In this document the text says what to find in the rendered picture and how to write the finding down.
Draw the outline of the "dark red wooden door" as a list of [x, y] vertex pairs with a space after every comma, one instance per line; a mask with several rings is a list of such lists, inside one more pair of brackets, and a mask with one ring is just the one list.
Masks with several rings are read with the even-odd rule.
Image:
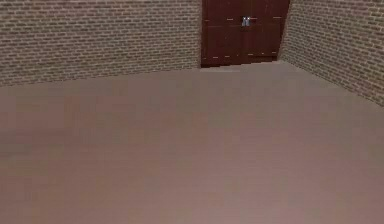
[[[275, 61], [291, 0], [202, 0], [201, 65]], [[250, 26], [242, 18], [250, 17]]]

